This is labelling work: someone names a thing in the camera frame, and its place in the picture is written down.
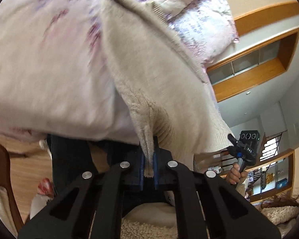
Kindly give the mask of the person's right hand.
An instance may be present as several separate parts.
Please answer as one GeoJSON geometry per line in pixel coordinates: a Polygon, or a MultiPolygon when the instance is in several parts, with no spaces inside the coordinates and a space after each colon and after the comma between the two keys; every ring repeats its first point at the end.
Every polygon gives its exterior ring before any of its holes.
{"type": "Polygon", "coordinates": [[[240,172],[240,166],[237,162],[233,164],[233,167],[230,169],[228,174],[226,175],[226,182],[232,185],[236,185],[240,182],[240,180],[246,179],[248,172],[242,171],[240,172]]]}

